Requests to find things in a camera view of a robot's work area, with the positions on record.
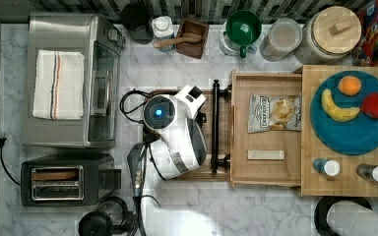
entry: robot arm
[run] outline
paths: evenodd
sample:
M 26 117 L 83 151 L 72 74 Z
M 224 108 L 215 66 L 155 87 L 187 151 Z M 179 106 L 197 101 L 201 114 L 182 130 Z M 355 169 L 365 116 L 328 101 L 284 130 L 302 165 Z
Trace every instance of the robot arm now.
M 151 143 L 149 150 L 135 145 L 128 155 L 129 166 L 141 166 L 145 172 L 141 196 L 156 197 L 156 188 L 162 179 L 171 179 L 199 168 L 205 161 L 207 147 L 198 124 L 194 121 L 205 97 L 197 88 L 186 86 L 176 96 L 158 95 L 144 107 L 144 122 L 160 134 L 161 139 Z M 144 159 L 136 159 L 145 152 Z M 141 218 L 148 236 L 219 236 L 217 224 L 195 210 L 162 209 L 152 198 L 141 198 Z

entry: toaster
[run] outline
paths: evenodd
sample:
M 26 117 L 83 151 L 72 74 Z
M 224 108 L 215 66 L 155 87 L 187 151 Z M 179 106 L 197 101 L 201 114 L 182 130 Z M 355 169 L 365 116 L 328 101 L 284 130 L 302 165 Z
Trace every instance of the toaster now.
M 63 153 L 22 164 L 21 199 L 25 207 L 96 205 L 121 188 L 121 170 L 106 153 Z

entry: banana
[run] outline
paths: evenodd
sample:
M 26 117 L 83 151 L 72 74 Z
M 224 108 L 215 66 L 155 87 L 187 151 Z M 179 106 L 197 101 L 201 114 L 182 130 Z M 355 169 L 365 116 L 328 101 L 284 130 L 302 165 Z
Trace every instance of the banana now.
M 321 95 L 321 104 L 325 113 L 327 113 L 333 120 L 338 122 L 346 122 L 357 117 L 360 113 L 359 107 L 350 107 L 350 108 L 340 108 L 333 101 L 331 96 L 331 91 L 328 88 L 322 92 Z

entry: wooden cutting board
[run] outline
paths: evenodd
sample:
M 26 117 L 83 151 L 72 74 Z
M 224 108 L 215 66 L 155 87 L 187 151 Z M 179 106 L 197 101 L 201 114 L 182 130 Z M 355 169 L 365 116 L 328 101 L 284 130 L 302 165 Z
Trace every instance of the wooden cutting board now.
M 378 165 L 378 148 L 363 155 L 345 155 L 325 146 L 317 137 L 310 120 L 310 104 L 317 88 L 341 71 L 362 71 L 378 78 L 378 68 L 342 66 L 303 66 L 302 68 L 302 132 L 301 132 L 301 194 L 312 196 L 378 197 L 378 183 L 357 176 L 360 163 Z M 326 177 L 312 168 L 317 157 L 336 160 L 341 172 Z

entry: wooden box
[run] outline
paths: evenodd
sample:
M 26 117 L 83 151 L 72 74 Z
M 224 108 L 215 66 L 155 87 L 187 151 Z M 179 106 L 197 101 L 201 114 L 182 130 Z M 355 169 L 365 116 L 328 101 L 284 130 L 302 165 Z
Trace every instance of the wooden box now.
M 202 39 L 197 43 L 178 43 L 176 44 L 176 51 L 189 57 L 201 59 L 202 54 L 204 53 L 205 44 L 207 43 L 209 29 L 210 26 L 208 24 L 199 23 L 194 20 L 184 18 L 180 24 L 176 37 L 183 37 L 183 33 L 190 32 L 201 36 Z
M 232 71 L 230 183 L 300 186 L 300 132 L 248 134 L 250 94 L 301 95 L 302 75 Z M 284 160 L 248 160 L 249 149 L 284 150 Z

